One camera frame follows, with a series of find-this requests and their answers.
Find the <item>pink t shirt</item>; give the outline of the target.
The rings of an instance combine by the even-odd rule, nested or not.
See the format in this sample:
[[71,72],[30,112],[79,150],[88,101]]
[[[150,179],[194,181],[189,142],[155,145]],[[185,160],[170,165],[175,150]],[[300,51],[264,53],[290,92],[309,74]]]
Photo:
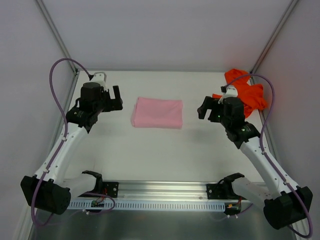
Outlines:
[[135,128],[181,129],[183,101],[138,97],[130,121]]

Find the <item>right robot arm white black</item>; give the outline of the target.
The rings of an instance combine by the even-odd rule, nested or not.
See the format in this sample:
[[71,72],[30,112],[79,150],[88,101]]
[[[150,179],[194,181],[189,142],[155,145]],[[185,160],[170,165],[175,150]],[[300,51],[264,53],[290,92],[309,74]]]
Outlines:
[[313,193],[307,186],[300,187],[268,149],[261,146],[262,134],[245,120],[242,101],[237,97],[218,99],[206,96],[197,109],[198,118],[203,120],[207,111],[210,111],[208,120],[224,127],[228,139],[250,160],[266,185],[266,188],[261,188],[243,174],[233,173],[214,188],[208,188],[208,198],[244,198],[260,208],[267,222],[276,230],[301,220],[311,224],[309,210]]

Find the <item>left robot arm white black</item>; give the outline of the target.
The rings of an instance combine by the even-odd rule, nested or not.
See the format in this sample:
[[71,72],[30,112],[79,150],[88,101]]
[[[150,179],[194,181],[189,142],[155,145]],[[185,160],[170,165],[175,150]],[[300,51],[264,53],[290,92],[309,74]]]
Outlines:
[[123,100],[117,85],[112,87],[114,98],[102,81],[82,85],[80,97],[65,115],[62,134],[43,165],[33,176],[24,176],[20,186],[32,210],[39,209],[61,215],[73,198],[85,195],[97,197],[103,192],[102,174],[84,170],[67,180],[66,171],[79,144],[98,121],[101,113],[121,111]]

